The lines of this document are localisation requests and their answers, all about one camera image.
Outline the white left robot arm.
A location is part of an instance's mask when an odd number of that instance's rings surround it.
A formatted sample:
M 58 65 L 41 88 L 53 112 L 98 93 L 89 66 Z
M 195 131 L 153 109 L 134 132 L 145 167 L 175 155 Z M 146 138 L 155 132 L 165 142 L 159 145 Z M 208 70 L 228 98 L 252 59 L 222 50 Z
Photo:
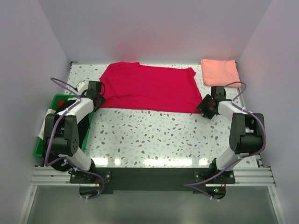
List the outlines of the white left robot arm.
M 78 124 L 101 108 L 106 100 L 105 91 L 106 87 L 101 81 L 90 81 L 87 89 L 77 94 L 77 99 L 68 107 L 46 115 L 43 132 L 45 166 L 53 166 L 61 161 L 81 171 L 80 177 L 86 183 L 96 180 L 94 162 L 80 147 Z

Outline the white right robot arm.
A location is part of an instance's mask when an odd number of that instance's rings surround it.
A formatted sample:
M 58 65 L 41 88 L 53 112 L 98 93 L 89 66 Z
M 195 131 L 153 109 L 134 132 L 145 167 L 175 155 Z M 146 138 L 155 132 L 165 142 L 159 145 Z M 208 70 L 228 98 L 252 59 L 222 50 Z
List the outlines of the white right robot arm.
M 222 115 L 231 122 L 228 148 L 209 165 L 211 182 L 219 183 L 225 177 L 224 171 L 231 171 L 242 159 L 265 149 L 264 115 L 247 111 L 227 99 L 224 87 L 211 87 L 211 93 L 203 98 L 197 109 L 208 119 Z

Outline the crimson red t-shirt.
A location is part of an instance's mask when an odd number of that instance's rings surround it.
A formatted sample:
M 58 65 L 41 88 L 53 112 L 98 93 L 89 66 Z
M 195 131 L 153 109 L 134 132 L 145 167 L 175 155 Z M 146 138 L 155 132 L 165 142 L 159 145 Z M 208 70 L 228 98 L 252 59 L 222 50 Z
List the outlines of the crimson red t-shirt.
M 100 77 L 106 108 L 197 113 L 202 95 L 192 68 L 110 64 Z

